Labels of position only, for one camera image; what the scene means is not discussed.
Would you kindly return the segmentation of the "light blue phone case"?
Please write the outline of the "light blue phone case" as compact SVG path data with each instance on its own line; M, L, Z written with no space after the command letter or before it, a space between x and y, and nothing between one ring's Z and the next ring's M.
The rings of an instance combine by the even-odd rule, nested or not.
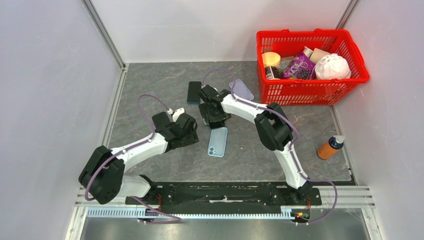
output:
M228 129L219 127L211 130L207 154L211 157L222 158L225 155Z

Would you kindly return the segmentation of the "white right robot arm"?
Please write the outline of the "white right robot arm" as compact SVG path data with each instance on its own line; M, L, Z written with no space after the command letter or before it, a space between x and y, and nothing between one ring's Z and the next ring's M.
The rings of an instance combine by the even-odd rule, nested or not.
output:
M278 103L256 103L236 95L232 90L217 91L208 84L200 88L198 95L203 101L199 111L206 126L210 129L224 127L226 120L233 115L253 123L260 142L275 154L281 165L289 188L289 200L300 205L309 198L313 185L294 148L295 127Z

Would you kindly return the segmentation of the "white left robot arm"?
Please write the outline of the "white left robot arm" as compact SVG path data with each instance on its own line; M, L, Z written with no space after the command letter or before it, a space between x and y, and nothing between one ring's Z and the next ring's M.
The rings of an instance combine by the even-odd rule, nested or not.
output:
M112 149L101 145L93 151L78 177L86 201L104 205L121 196L137 196L144 204L156 200L157 191L147 177L125 173L151 157L198 143L198 124L182 108L171 115L162 111L149 124L153 132L145 138Z

